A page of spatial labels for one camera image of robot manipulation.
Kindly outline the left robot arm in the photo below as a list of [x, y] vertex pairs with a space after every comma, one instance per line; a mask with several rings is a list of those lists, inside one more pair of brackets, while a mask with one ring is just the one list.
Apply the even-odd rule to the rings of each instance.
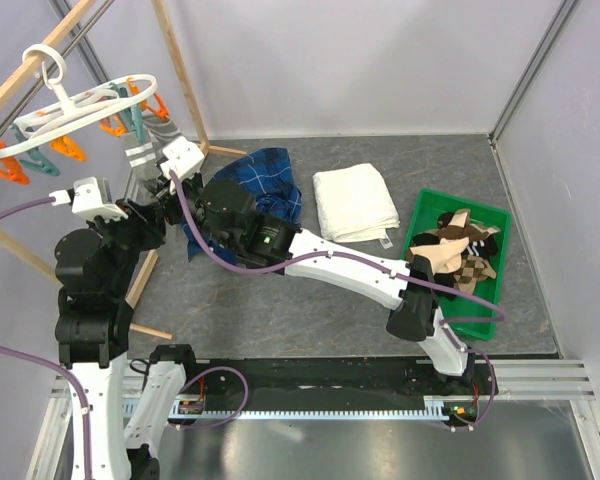
[[157, 479], [158, 450], [178, 393], [199, 382], [188, 344], [160, 345], [149, 357], [147, 383], [130, 421], [123, 420], [123, 380], [134, 314], [126, 295], [139, 256], [161, 246], [167, 220], [157, 204], [116, 202], [123, 216], [102, 215], [62, 237], [55, 274], [62, 287], [55, 327], [59, 362], [81, 385], [72, 392], [75, 479]]

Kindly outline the grey white striped sock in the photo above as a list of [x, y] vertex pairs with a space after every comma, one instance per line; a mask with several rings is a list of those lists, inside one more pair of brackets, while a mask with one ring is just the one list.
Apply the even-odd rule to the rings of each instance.
[[135, 133], [129, 132], [122, 135], [121, 139], [133, 177], [145, 189], [155, 190], [161, 171], [156, 165], [157, 156], [151, 134], [145, 130], [140, 140]]

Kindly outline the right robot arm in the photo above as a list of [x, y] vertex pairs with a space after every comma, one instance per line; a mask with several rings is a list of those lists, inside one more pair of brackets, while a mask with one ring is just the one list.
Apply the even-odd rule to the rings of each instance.
[[388, 333], [424, 350], [445, 391], [461, 393], [473, 383], [468, 347], [445, 324], [428, 259], [388, 260], [338, 246], [258, 211], [253, 196], [232, 180], [204, 185], [199, 173], [180, 178], [168, 169], [155, 196], [166, 218], [184, 221], [222, 268], [307, 278], [367, 297], [388, 310]]

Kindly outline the brown cream striped sock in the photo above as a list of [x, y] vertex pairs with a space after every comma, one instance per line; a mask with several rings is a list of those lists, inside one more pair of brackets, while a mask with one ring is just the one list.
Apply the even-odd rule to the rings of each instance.
[[486, 226], [471, 220], [469, 209], [445, 212], [438, 217], [436, 235], [439, 239], [459, 240], [470, 243], [486, 241], [500, 232], [498, 227]]

